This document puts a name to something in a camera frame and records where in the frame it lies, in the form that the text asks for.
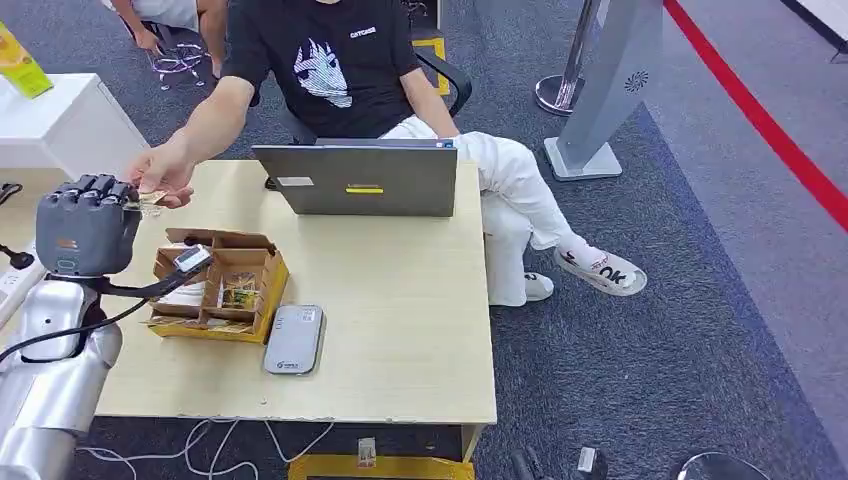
stanchion base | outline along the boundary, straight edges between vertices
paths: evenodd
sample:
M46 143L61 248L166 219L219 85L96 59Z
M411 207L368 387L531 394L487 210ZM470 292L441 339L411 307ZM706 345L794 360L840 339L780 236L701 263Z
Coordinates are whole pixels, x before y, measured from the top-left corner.
M545 152L548 154L548 161L551 162L557 180L568 182L621 175L621 164L615 158L615 153L613 153L609 143L605 143L582 169L569 170L565 166L565 159L556 142L556 137L545 139Z
M556 97L559 94L559 87L562 85L562 75L545 77L539 80L533 92L536 96L536 103L539 104L542 110L548 113L568 117L574 112L574 105L577 104L577 98L580 96L580 91L583 90L584 83L582 78L577 79L577 86L574 88L574 97L568 105L560 108L555 104Z

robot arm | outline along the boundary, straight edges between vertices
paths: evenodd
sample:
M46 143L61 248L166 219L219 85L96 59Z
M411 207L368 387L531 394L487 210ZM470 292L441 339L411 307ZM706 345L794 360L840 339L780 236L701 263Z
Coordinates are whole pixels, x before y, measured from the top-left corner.
M144 288L117 287L141 213L138 193L109 175L84 175L46 195L36 215L36 250L50 272L23 303L10 348L0 353L0 479L60 480L77 439L88 432L109 369L121 350L103 294L150 298L177 288L211 263L202 246L177 270Z

knee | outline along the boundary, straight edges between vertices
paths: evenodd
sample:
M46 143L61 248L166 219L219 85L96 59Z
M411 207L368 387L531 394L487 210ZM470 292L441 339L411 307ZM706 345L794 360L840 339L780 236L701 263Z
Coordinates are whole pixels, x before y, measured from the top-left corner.
M467 143L477 147L468 154L477 161L482 189L509 195L516 185L539 177L536 155L515 140L478 134Z

desk leg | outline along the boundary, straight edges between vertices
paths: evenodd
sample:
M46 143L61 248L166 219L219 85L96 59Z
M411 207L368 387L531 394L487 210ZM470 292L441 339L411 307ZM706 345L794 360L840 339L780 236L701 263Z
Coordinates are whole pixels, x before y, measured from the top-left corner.
M468 463L471 461L471 456L474 454L474 449L477 448L477 442L483 436L484 424L468 424L462 426L462 461Z

laptop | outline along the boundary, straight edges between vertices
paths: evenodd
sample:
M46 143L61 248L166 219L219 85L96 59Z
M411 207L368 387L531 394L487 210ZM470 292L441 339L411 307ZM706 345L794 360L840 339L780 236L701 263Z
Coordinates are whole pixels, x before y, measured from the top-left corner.
M453 216L451 140L319 139L253 152L300 215Z

